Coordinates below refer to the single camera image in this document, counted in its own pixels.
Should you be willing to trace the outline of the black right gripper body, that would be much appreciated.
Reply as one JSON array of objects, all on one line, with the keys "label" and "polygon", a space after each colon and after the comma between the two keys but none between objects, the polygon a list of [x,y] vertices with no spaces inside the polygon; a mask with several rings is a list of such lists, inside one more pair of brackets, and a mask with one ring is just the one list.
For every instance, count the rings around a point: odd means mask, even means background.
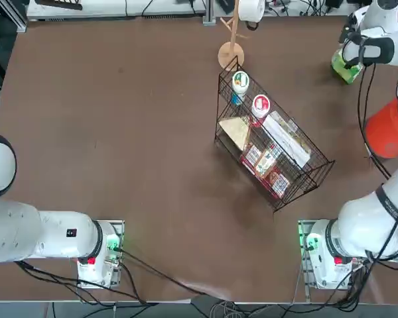
[{"label": "black right gripper body", "polygon": [[356,30],[356,17],[355,14],[348,15],[345,25],[342,27],[338,43],[343,44],[351,32]]}]

